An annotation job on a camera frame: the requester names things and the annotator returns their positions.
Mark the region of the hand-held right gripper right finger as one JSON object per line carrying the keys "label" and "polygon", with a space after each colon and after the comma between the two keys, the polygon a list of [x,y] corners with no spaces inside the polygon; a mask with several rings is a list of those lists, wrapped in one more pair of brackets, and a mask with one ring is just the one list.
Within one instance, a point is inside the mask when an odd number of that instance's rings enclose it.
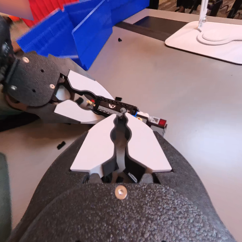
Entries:
{"label": "hand-held right gripper right finger", "polygon": [[126,120],[125,168],[140,182],[144,174],[170,172],[166,158],[153,130],[129,113]]}

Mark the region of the red plastic bin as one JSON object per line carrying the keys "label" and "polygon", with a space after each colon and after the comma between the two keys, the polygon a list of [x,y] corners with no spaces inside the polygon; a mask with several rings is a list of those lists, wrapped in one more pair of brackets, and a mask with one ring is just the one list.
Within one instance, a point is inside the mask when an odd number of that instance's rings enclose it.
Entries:
{"label": "red plastic bin", "polygon": [[29,0],[29,5],[34,20],[24,18],[22,18],[22,20],[28,27],[32,27],[38,22],[42,21],[46,16],[56,9],[63,10],[64,5],[76,2],[78,2],[78,0]]}

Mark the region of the lego car model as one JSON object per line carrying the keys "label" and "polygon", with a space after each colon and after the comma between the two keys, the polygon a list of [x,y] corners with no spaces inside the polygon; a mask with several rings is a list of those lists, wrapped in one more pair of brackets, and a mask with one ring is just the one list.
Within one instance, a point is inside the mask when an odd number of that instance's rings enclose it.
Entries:
{"label": "lego car model", "polygon": [[129,113],[148,125],[150,128],[156,127],[157,129],[161,130],[159,133],[162,137],[164,137],[166,133],[167,121],[165,119],[150,116],[148,113],[140,111],[138,107],[134,105],[127,104],[122,101],[110,100],[101,96],[97,97],[96,99],[88,99],[86,103],[87,107],[96,114],[104,117],[110,116],[111,114],[116,114],[120,119],[122,119],[125,113]]}

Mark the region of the person's green sweater torso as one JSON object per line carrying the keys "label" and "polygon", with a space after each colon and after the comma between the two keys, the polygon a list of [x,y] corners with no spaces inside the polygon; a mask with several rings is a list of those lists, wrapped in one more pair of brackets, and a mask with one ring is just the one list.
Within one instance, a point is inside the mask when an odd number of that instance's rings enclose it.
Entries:
{"label": "person's green sweater torso", "polygon": [[11,194],[8,163],[0,153],[0,241],[8,241],[12,230]]}

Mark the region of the blue plastic bin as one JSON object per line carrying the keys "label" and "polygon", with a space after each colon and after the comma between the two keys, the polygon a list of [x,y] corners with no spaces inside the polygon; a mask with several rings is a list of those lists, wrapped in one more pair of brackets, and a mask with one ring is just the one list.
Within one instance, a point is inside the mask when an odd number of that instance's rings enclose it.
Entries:
{"label": "blue plastic bin", "polygon": [[25,53],[70,58],[88,70],[112,31],[108,1],[80,1],[53,11],[17,43]]}
{"label": "blue plastic bin", "polygon": [[[64,5],[64,11],[74,27],[76,27],[99,3],[101,0],[78,1]],[[107,1],[110,9],[113,26],[141,10],[149,7],[150,0],[111,0]]]}

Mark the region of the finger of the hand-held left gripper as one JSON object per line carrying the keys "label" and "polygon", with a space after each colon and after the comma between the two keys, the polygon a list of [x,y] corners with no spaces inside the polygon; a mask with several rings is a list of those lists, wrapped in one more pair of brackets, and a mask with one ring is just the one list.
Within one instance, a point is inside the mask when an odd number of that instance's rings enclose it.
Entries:
{"label": "finger of the hand-held left gripper", "polygon": [[65,100],[56,105],[54,113],[76,120],[81,124],[97,124],[105,117],[92,110],[82,109],[75,101]]}
{"label": "finger of the hand-held left gripper", "polygon": [[103,98],[114,100],[111,94],[95,80],[72,70],[69,71],[67,78],[71,88],[79,95],[89,95],[93,99],[101,96]]}

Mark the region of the white book stand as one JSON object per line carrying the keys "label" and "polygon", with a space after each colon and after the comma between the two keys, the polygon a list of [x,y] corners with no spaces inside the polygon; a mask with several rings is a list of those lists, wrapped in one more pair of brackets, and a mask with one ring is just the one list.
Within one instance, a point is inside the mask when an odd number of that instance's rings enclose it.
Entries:
{"label": "white book stand", "polygon": [[242,25],[208,22],[208,0],[201,1],[199,21],[186,24],[165,40],[169,47],[242,64]]}

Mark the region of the narrow black stickered tile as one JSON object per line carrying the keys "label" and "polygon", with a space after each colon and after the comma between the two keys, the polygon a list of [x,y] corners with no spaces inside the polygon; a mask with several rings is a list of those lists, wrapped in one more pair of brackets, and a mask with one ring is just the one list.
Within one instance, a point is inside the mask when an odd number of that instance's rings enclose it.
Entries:
{"label": "narrow black stickered tile", "polygon": [[132,183],[138,183],[137,178],[131,174],[126,168],[123,170],[124,174],[131,180]]}

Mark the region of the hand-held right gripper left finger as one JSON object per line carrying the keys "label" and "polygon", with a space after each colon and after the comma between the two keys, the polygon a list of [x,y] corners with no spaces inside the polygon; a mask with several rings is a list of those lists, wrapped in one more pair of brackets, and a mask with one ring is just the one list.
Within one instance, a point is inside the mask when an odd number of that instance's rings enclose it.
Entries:
{"label": "hand-held right gripper left finger", "polygon": [[117,115],[112,114],[95,124],[87,133],[70,170],[105,177],[118,170],[116,139]]}

